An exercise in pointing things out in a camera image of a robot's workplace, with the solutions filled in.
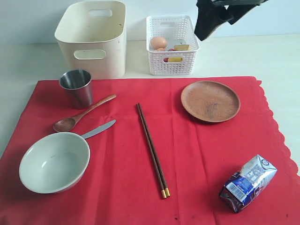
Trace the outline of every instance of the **plate rim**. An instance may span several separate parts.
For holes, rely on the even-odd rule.
[[[239,103],[236,112],[235,112],[232,116],[228,117],[228,118],[225,119],[225,120],[204,120],[203,118],[200,118],[199,116],[195,115],[195,113],[193,113],[191,110],[188,109],[187,105],[186,105],[186,104],[184,103],[184,101],[183,101],[183,94],[187,91],[187,89],[188,89],[190,86],[192,86],[192,85],[195,84],[195,83],[217,83],[217,84],[219,84],[219,85],[221,85],[221,86],[224,86],[224,87],[226,87],[227,89],[229,89],[229,90],[236,96],[236,98],[237,98],[237,100],[238,100],[238,103]],[[238,114],[238,112],[240,111],[240,97],[238,96],[238,94],[237,94],[232,88],[230,88],[229,86],[227,86],[226,84],[223,84],[223,83],[217,82],[217,81],[211,81],[211,80],[195,81],[195,82],[192,82],[192,83],[186,85],[186,86],[184,87],[184,89],[182,90],[182,92],[181,92],[180,100],[181,100],[181,104],[182,104],[183,108],[184,108],[189,114],[191,114],[192,116],[194,116],[195,118],[197,118],[197,119],[199,119],[199,120],[202,120],[202,121],[205,121],[205,122],[210,122],[210,123],[220,123],[220,122],[224,122],[224,121],[231,120],[231,119],[232,119],[233,117],[235,117],[235,116]]]

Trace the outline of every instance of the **milk carton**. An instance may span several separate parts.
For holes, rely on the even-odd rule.
[[[270,162],[256,155],[231,176],[219,196],[238,213],[266,188],[276,172],[277,169]]]

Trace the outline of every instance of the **spoon handle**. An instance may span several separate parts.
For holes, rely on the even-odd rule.
[[[117,95],[113,94],[113,95],[107,96],[106,98],[103,98],[102,100],[98,101],[96,104],[94,104],[90,108],[88,108],[86,111],[82,112],[81,114],[78,114],[77,116],[74,116],[73,119],[76,122],[78,122],[83,116],[88,114],[90,111],[92,111],[93,109],[97,108],[98,106],[104,104],[105,102],[108,102],[108,101],[114,99],[115,97],[117,97]]]

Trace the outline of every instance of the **black object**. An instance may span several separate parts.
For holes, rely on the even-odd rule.
[[[197,0],[195,35],[203,41],[221,24],[229,22],[233,25],[251,9],[266,1],[268,0]]]

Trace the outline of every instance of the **white wall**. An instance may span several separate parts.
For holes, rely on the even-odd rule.
[[[127,6],[128,40],[144,40],[145,17],[190,15],[195,25],[196,0],[120,0]],[[56,42],[54,32],[66,8],[77,0],[1,0],[0,44]],[[269,0],[235,25],[223,24],[212,37],[300,33],[300,1]]]

